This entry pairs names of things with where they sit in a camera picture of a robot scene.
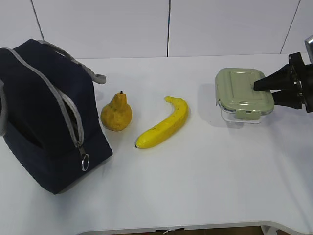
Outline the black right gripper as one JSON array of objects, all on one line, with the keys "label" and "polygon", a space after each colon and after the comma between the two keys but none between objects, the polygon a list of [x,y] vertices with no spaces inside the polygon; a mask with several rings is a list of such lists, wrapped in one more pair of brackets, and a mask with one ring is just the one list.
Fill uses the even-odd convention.
[{"label": "black right gripper", "polygon": [[[294,84],[297,91],[291,91]],[[313,111],[313,65],[304,64],[301,53],[289,55],[289,64],[275,73],[254,82],[255,91],[280,90],[272,93],[274,104],[278,106]]]}]

